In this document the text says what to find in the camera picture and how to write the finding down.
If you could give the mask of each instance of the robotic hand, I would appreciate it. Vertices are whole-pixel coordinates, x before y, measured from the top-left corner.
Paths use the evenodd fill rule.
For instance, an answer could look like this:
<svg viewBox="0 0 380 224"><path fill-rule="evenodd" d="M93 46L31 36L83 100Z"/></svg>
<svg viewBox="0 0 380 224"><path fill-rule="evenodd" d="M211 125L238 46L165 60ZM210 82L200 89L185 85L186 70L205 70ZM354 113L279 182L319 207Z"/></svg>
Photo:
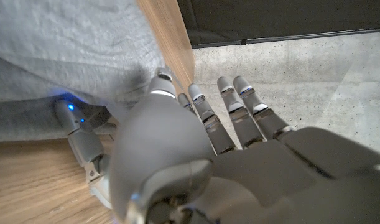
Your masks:
<svg viewBox="0 0 380 224"><path fill-rule="evenodd" d="M171 80L158 69L116 137L110 191L97 189L118 221L380 223L380 154L323 129L296 131L243 77L221 77L238 150L199 87L188 92L201 122ZM91 155L85 164L105 158Z"/></svg>

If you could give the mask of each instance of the wooden surface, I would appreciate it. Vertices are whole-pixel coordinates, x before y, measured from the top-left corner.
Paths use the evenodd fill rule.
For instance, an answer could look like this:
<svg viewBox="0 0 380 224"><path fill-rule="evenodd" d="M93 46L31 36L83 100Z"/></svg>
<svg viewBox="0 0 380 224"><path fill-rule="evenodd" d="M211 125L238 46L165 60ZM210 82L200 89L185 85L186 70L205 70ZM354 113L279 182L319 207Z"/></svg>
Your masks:
<svg viewBox="0 0 380 224"><path fill-rule="evenodd" d="M101 136L104 147L112 139ZM68 141L0 143L0 223L112 223Z"/></svg>
<svg viewBox="0 0 380 224"><path fill-rule="evenodd" d="M175 82L177 94L187 93L194 81L194 54L176 0L137 0L152 30L165 63L180 81Z"/></svg>

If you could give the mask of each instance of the concrete floor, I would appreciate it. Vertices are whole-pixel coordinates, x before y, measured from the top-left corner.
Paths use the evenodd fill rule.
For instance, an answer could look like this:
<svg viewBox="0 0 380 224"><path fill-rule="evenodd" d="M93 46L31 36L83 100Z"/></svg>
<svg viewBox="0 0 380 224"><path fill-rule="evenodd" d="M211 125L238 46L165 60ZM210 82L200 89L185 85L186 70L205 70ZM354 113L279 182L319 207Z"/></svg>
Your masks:
<svg viewBox="0 0 380 224"><path fill-rule="evenodd" d="M296 128L326 128L380 152L380 33L212 47L194 54L195 83L230 135L233 125L216 81L242 75Z"/></svg>

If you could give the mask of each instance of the black panel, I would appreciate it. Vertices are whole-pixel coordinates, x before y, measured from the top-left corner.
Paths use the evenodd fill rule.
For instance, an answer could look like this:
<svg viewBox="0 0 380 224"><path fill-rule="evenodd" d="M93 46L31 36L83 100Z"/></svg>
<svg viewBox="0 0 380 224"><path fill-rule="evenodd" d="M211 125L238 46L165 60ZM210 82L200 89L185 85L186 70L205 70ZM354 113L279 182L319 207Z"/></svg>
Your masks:
<svg viewBox="0 0 380 224"><path fill-rule="evenodd" d="M178 0L192 45L380 29L380 0Z"/></svg>

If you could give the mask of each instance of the gray cloth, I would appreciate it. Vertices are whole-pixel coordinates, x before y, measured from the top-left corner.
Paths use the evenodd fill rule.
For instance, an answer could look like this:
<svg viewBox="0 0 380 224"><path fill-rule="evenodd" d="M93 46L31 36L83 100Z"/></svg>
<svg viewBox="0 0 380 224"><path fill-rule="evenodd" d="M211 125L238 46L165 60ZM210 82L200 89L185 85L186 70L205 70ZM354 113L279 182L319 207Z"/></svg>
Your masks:
<svg viewBox="0 0 380 224"><path fill-rule="evenodd" d="M135 1L0 0L0 141L60 138L62 94L132 107L161 66Z"/></svg>

